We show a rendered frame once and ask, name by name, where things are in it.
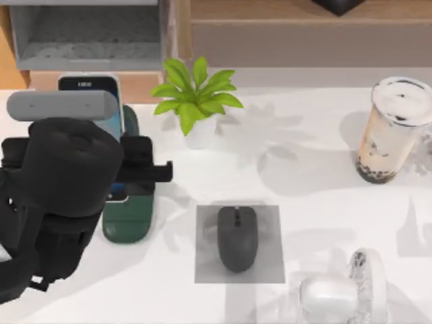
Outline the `dark green phone stand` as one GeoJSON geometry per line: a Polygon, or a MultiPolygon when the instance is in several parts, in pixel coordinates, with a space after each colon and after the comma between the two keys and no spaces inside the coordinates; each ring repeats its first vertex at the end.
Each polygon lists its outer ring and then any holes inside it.
{"type": "MultiPolygon", "coordinates": [[[[141,136],[133,108],[124,105],[122,111],[125,125],[122,136],[141,136]]],[[[154,192],[152,182],[114,183],[103,210],[102,227],[106,239],[120,244],[143,239],[152,222],[154,192]]]]}

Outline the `green plant in white pot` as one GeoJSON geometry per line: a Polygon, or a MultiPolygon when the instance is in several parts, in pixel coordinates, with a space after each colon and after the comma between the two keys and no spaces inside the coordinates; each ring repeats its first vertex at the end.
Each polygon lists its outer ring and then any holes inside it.
{"type": "Polygon", "coordinates": [[[166,81],[154,89],[153,97],[161,102],[154,115],[173,113],[180,132],[192,149],[207,148],[217,134],[217,122],[227,107],[243,109],[243,103],[233,94],[234,70],[219,70],[210,75],[208,61],[199,57],[191,69],[179,59],[168,58],[163,67],[166,81]]]}

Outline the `black smartphone with white rim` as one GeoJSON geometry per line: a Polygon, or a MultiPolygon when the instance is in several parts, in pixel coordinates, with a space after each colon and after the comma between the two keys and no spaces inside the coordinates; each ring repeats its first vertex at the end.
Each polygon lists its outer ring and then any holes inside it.
{"type": "Polygon", "coordinates": [[[58,80],[59,90],[105,90],[117,100],[117,110],[113,116],[95,124],[104,131],[110,133],[117,141],[120,141],[124,133],[124,113],[120,97],[119,83],[113,74],[80,73],[64,74],[58,80]]]}

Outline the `pale wooden drawer front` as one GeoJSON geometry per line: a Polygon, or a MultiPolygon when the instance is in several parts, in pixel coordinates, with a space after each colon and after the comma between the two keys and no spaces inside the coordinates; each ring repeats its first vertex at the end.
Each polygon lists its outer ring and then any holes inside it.
{"type": "Polygon", "coordinates": [[[163,81],[162,72],[125,71],[125,72],[61,72],[30,71],[30,87],[35,90],[57,90],[62,76],[111,76],[117,80],[121,100],[126,104],[158,103],[159,98],[151,95],[151,90],[163,81]]]}

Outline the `dark grey computer mouse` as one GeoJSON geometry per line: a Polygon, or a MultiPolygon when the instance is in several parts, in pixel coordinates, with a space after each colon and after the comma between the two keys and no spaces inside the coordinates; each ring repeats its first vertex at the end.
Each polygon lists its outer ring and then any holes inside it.
{"type": "Polygon", "coordinates": [[[249,269],[259,247],[258,219],[252,207],[224,206],[217,214],[217,245],[226,269],[241,273],[249,269]]]}

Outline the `grey pierced drawer inside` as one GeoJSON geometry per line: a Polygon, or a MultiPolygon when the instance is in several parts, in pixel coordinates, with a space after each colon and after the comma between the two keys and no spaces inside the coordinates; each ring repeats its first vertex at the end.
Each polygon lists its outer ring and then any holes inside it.
{"type": "Polygon", "coordinates": [[[167,0],[0,0],[21,70],[157,71],[167,0]]]}

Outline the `grey square mouse pad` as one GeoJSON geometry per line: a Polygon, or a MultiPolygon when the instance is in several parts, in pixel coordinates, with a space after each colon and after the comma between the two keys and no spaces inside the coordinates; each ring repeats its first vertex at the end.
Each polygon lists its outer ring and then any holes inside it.
{"type": "Polygon", "coordinates": [[[277,205],[199,205],[196,208],[194,280],[197,284],[283,284],[281,223],[277,205]],[[258,219],[259,247],[253,265],[233,273],[225,268],[217,245],[217,214],[224,206],[252,207],[258,219]]]}

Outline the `wooden cupboard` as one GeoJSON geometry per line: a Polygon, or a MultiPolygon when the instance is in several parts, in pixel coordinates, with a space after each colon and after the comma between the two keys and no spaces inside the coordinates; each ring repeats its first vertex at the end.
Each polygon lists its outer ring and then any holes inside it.
{"type": "Polygon", "coordinates": [[[178,53],[216,67],[432,67],[432,0],[170,0],[178,53]]]}

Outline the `bubble tea cup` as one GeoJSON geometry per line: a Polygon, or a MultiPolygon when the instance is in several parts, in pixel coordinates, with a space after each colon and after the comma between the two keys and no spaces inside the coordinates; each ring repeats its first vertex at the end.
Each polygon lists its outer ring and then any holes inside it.
{"type": "Polygon", "coordinates": [[[373,86],[371,103],[355,167],[365,181],[386,184],[432,125],[432,87],[414,78],[384,78],[373,86]]]}

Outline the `black object on cupboard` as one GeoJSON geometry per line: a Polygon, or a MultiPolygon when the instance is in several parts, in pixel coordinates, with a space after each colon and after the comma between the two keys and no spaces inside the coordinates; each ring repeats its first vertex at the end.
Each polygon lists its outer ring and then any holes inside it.
{"type": "Polygon", "coordinates": [[[366,0],[311,0],[314,4],[322,7],[335,16],[343,16],[366,0]]]}

